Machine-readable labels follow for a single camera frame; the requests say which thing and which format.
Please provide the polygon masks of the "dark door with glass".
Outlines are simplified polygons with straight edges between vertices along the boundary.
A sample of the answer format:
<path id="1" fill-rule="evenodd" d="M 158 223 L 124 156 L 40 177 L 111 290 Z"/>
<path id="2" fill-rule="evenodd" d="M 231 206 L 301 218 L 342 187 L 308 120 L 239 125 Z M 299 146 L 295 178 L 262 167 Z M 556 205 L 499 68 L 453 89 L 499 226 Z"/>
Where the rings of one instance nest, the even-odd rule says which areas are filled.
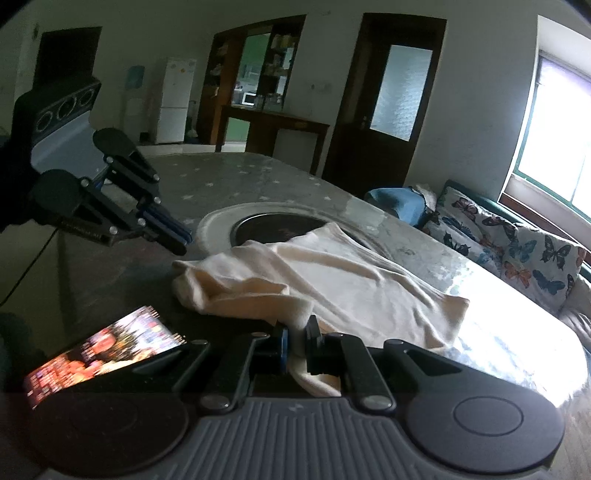
<path id="1" fill-rule="evenodd" d="M 404 184 L 446 28 L 441 18 L 363 14 L 322 178 L 358 197 Z"/>

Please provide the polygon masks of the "butterfly print pillow upright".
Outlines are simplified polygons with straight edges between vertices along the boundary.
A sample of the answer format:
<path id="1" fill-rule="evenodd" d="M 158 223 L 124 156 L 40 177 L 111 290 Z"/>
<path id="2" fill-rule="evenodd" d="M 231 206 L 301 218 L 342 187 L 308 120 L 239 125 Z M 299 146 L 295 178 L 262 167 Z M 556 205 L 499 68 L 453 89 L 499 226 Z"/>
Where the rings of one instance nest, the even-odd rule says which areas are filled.
<path id="1" fill-rule="evenodd" d="M 504 250 L 501 279 L 555 315 L 572 292 L 586 255 L 577 243 L 518 226 Z"/>

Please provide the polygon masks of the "smartphone with lit screen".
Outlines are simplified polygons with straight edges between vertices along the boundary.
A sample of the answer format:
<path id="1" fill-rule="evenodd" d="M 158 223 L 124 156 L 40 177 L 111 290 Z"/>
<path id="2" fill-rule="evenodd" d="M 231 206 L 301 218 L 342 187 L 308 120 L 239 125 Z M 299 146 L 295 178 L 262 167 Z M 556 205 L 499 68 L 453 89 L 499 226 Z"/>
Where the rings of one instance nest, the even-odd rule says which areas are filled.
<path id="1" fill-rule="evenodd" d="M 28 402 L 35 408 L 61 390 L 183 344 L 183 337 L 164 326 L 155 309 L 140 307 L 28 374 Z"/>

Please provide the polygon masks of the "white refrigerator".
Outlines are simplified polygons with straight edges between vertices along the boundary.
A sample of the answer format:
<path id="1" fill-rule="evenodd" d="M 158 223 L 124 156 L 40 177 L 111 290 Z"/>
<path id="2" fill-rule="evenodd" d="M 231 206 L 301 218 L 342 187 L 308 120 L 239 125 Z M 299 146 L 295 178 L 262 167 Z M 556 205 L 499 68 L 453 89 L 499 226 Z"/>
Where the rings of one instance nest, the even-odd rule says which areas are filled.
<path id="1" fill-rule="evenodd" d="M 157 96 L 153 141 L 155 144 L 184 140 L 190 93 L 197 61 L 168 58 L 164 64 Z"/>

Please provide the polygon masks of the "round black induction cooktop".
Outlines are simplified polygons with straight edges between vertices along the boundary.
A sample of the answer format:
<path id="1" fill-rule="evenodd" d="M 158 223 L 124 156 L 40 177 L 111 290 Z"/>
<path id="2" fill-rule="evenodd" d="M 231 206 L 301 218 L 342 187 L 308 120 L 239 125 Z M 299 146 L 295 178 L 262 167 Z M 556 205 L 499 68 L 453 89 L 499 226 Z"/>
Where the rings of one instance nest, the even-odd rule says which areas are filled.
<path id="1" fill-rule="evenodd" d="M 269 212 L 250 215 L 232 226 L 231 246 L 241 246 L 252 240 L 259 243 L 287 242 L 294 237 L 322 228 L 329 220 L 297 213 Z"/>

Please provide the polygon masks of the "dark wooden side table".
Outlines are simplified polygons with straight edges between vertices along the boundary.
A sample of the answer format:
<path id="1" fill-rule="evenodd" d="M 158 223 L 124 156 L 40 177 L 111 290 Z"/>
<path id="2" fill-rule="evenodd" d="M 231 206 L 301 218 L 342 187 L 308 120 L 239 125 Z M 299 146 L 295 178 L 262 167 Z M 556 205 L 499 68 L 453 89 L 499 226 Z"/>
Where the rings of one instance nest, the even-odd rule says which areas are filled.
<path id="1" fill-rule="evenodd" d="M 315 140 L 315 148 L 311 156 L 311 166 L 308 168 L 308 173 L 314 175 L 318 173 L 318 165 L 320 165 L 325 138 L 327 138 L 329 130 L 328 124 L 279 112 L 223 105 L 215 138 L 214 151 L 216 153 L 222 150 L 230 119 L 249 122 L 249 134 L 247 134 L 245 142 L 245 151 L 265 156 L 273 155 L 277 134 L 279 134 L 280 130 L 315 134 L 317 140 Z"/>

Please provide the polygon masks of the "cream knitted garment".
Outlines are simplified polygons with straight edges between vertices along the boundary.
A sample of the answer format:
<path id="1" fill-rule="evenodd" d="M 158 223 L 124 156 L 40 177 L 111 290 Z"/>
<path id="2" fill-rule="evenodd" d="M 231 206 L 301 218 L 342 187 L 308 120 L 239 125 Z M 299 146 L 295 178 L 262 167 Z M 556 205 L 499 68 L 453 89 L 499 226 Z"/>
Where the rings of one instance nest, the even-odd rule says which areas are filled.
<path id="1" fill-rule="evenodd" d="M 355 335 L 368 347 L 402 339 L 427 350 L 453 344 L 467 299 L 432 287 L 329 223 L 287 242 L 249 241 L 199 261 L 176 261 L 172 288 L 200 314 L 282 323 L 293 336 L 287 370 L 315 397 L 338 397 L 339 380 L 311 375 L 304 327 Z"/>

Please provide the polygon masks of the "butterfly print pillow lying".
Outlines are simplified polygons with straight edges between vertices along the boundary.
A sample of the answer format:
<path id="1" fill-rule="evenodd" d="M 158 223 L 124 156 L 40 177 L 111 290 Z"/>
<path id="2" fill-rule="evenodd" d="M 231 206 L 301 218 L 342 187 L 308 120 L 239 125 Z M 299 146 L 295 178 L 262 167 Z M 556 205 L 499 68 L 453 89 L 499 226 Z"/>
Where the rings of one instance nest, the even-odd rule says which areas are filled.
<path id="1" fill-rule="evenodd" d="M 506 249 L 516 226 L 479 206 L 469 196 L 446 186 L 423 232 L 500 277 Z"/>

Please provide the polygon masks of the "blue bench sofa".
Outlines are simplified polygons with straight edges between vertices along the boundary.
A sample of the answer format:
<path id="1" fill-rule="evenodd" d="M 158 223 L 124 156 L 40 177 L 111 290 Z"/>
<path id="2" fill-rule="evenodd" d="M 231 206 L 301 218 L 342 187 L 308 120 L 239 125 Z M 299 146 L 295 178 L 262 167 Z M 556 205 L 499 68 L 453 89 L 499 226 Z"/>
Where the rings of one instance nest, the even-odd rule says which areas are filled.
<path id="1" fill-rule="evenodd" d="M 420 192 L 418 185 L 412 187 Z M 501 201 L 498 202 L 489 199 L 483 195 L 480 195 L 477 192 L 453 180 L 448 180 L 444 184 L 444 189 L 446 189 L 447 187 L 452 187 L 458 190 L 462 194 L 471 198 L 480 207 L 488 210 L 489 212 L 492 212 L 495 215 L 501 216 L 509 221 L 512 221 L 513 223 L 517 222 L 530 227 L 540 228 L 559 237 L 568 239 L 570 241 L 575 241 L 574 237 L 572 237 L 567 232 L 559 228 L 550 220 L 547 220 L 543 216 L 534 212 L 529 207 L 527 207 L 526 205 L 524 205 L 523 203 L 519 202 L 518 200 L 514 199 L 509 195 L 502 194 Z"/>

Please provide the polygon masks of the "blue folded blanket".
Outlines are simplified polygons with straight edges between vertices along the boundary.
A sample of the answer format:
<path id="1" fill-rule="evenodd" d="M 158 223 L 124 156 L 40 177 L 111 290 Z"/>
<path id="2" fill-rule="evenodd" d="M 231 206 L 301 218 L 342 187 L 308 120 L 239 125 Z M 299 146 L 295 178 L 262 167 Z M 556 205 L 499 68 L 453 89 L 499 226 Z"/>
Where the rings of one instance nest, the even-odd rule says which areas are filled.
<path id="1" fill-rule="evenodd" d="M 434 213 L 425 196 L 413 187 L 373 189 L 363 200 L 419 229 Z"/>

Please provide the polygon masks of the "beige plain cushion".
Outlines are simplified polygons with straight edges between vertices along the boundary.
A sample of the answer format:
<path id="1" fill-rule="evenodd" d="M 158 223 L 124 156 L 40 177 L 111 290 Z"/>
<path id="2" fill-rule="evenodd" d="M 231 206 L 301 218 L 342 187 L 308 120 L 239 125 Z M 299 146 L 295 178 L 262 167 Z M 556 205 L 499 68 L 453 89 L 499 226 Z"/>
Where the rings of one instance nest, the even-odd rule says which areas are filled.
<path id="1" fill-rule="evenodd" d="M 572 329 L 583 347 L 591 350 L 590 283 L 579 276 L 560 313 L 559 320 Z"/>

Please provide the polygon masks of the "green framed window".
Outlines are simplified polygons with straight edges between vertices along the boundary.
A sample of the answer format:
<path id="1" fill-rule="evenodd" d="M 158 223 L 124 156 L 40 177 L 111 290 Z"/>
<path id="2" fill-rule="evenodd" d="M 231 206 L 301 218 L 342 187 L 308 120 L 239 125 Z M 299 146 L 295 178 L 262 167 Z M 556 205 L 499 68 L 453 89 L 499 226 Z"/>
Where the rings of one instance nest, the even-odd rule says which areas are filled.
<path id="1" fill-rule="evenodd" d="M 503 197 L 573 237 L 590 234 L 590 38 L 544 16 Z"/>

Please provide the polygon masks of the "water dispenser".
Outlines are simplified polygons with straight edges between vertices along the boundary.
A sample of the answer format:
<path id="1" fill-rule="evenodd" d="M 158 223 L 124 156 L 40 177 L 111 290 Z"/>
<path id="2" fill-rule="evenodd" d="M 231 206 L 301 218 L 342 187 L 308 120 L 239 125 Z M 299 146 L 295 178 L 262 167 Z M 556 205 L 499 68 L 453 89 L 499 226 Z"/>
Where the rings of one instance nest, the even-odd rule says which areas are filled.
<path id="1" fill-rule="evenodd" d="M 133 65 L 128 68 L 124 83 L 121 126 L 135 144 L 139 142 L 142 129 L 144 73 L 143 65 Z"/>

